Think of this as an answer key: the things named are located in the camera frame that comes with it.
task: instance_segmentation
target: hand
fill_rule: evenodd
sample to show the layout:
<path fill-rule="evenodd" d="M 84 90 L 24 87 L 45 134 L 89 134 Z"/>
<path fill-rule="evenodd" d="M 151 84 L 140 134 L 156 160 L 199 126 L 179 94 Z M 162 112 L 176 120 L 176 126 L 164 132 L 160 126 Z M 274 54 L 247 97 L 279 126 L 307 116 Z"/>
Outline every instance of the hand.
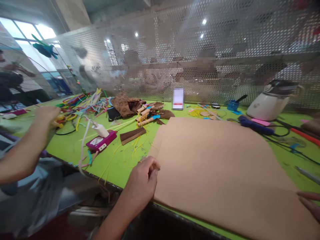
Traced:
<path fill-rule="evenodd" d="M 56 106 L 43 106 L 36 108 L 35 122 L 50 124 L 60 114 L 60 108 Z"/>
<path fill-rule="evenodd" d="M 310 200 L 320 201 L 320 194 L 313 192 L 298 192 L 299 200 L 310 211 L 313 217 L 320 223 L 320 207 Z"/>
<path fill-rule="evenodd" d="M 153 197 L 158 170 L 160 170 L 160 165 L 152 156 L 144 158 L 132 169 L 118 200 L 119 204 L 130 208 L 130 218 L 136 217 Z"/>

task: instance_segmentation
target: white appliance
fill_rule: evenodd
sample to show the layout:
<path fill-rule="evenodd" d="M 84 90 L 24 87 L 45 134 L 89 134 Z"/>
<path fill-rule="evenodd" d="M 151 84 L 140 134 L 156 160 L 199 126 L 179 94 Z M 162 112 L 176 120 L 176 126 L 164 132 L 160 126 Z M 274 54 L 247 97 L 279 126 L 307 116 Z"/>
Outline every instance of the white appliance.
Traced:
<path fill-rule="evenodd" d="M 299 94 L 293 92 L 299 88 Z M 247 115 L 259 120 L 275 120 L 289 101 L 289 97 L 302 96 L 303 87 L 298 83 L 274 79 L 264 91 L 251 103 Z"/>

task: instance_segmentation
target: smartphone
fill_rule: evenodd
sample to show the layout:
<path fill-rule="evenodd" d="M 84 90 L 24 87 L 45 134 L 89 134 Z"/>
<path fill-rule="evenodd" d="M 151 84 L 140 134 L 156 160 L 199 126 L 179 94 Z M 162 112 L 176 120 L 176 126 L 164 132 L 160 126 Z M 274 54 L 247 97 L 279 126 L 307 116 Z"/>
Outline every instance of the smartphone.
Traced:
<path fill-rule="evenodd" d="M 172 96 L 172 110 L 183 110 L 183 99 L 184 89 L 183 88 L 173 88 Z"/>

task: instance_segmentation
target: green tabletop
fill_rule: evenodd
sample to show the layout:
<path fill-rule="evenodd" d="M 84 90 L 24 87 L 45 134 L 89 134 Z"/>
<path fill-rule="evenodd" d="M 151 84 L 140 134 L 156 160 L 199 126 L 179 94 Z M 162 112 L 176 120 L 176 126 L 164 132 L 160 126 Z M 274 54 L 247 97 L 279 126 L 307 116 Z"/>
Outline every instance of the green tabletop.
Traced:
<path fill-rule="evenodd" d="M 56 105 L 61 102 L 62 100 L 54 100 L 47 103 L 43 103 L 41 105 Z M 191 108 L 197 107 L 197 105 L 192 105 L 192 104 L 189 104 L 189 105 L 190 105 L 189 108 L 186 108 L 186 104 L 185 104 L 185 110 L 173 111 L 173 113 L 175 114 L 176 117 L 192 117 L 189 115 L 189 110 Z M 36 108 L 35 106 L 28 107 L 27 109 L 31 111 L 28 112 L 27 114 L 20 115 L 17 118 L 9 119 L 9 120 L 2 119 L 0 122 L 1 128 L 15 136 L 18 136 L 18 137 L 23 136 L 25 132 L 28 130 L 30 124 L 34 119 L 33 115 L 34 115 L 35 108 Z M 171 103 L 166 103 L 164 109 L 171 110 Z M 226 107 L 221 107 L 221 109 L 225 110 L 225 111 L 219 112 L 220 115 L 223 116 L 222 117 L 223 120 L 226 120 L 227 118 L 238 117 L 236 114 L 230 111 L 227 111 Z M 246 112 L 245 108 L 239 108 L 239 110 L 242 110 L 243 113 Z M 282 121 L 294 126 L 300 126 L 301 119 L 307 119 L 307 120 L 312 119 L 310 116 L 295 114 L 295 113 L 283 113 L 281 114 L 281 117 L 283 119 Z M 132 118 L 122 120 L 122 122 L 130 121 L 132 120 Z M 112 122 L 109 122 L 108 118 L 106 118 L 106 114 L 100 115 L 99 117 L 95 118 L 95 120 L 97 123 L 102 124 L 106 129 L 108 129 L 112 124 Z M 82 118 L 81 122 L 85 125 L 87 124 L 87 122 L 85 121 L 85 118 Z M 136 129 L 136 125 L 135 123 L 133 123 L 121 129 L 117 133 L 117 138 L 102 153 L 100 153 L 96 157 L 92 166 L 83 168 L 83 170 L 86 170 L 87 172 L 97 177 L 101 177 L 103 180 L 106 180 L 116 186 L 124 188 L 132 168 L 137 164 L 137 162 L 142 157 L 147 156 L 148 151 L 153 142 L 153 139 L 155 137 L 155 134 L 158 130 L 158 127 L 159 125 L 156 122 L 151 122 L 146 127 L 147 134 L 142 135 L 139 138 L 138 142 L 136 142 L 136 140 L 133 140 L 124 146 L 121 145 L 119 134 Z M 73 129 L 74 128 L 72 127 L 71 123 L 68 122 L 66 123 L 63 129 L 59 130 L 59 132 L 66 133 Z M 284 134 L 285 132 L 286 132 L 285 128 L 278 128 L 276 130 L 276 133 L 278 133 L 279 135 Z M 78 132 L 74 132 L 65 136 L 54 135 L 50 143 L 48 144 L 46 150 L 50 154 L 66 161 L 69 164 L 77 165 L 80 159 L 81 141 L 83 139 L 84 133 L 85 133 L 85 127 L 80 125 Z M 92 140 L 96 136 L 97 136 L 96 132 L 90 128 L 87 134 L 87 138 L 85 139 L 85 143 Z M 313 160 L 320 162 L 320 159 L 319 159 L 320 150 L 315 144 L 307 141 L 306 139 L 300 137 L 295 133 L 290 133 L 289 136 L 294 136 L 304 140 L 307 145 L 305 148 L 299 148 L 299 151 L 303 152 L 305 155 L 312 158 Z M 269 142 L 269 145 L 273 149 L 279 161 L 279 164 L 282 166 L 282 168 L 285 170 L 287 175 L 293 180 L 293 182 L 297 185 L 299 189 L 303 191 L 320 192 L 319 185 L 317 185 L 316 183 L 312 182 L 305 176 L 298 173 L 298 171 L 294 168 L 295 166 L 301 167 L 307 170 L 309 173 L 312 173 L 320 177 L 319 166 L 310 162 L 309 160 L 306 160 L 300 157 L 298 154 L 290 153 L 288 149 L 285 149 L 274 143 Z M 84 154 L 88 155 L 86 146 L 84 147 Z M 88 163 L 89 161 L 88 159 L 89 158 L 87 157 L 86 160 L 83 162 L 83 164 Z M 201 226 L 204 226 L 218 234 L 221 234 L 227 238 L 245 239 L 244 237 L 241 237 L 235 233 L 229 232 L 223 228 L 208 224 L 206 222 L 203 222 L 201 220 L 195 219 L 193 217 L 190 217 L 178 212 L 175 212 L 175 213 Z"/>

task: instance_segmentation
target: pen holder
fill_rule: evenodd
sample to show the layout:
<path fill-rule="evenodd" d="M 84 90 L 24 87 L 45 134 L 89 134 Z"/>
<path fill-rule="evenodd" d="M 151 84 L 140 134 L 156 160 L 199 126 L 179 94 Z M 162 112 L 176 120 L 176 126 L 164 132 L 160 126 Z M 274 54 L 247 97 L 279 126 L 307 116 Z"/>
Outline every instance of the pen holder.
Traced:
<path fill-rule="evenodd" d="M 234 111 L 236 112 L 238 107 L 239 107 L 240 102 L 236 102 L 236 100 L 231 100 L 227 106 L 227 109 L 229 111 Z"/>

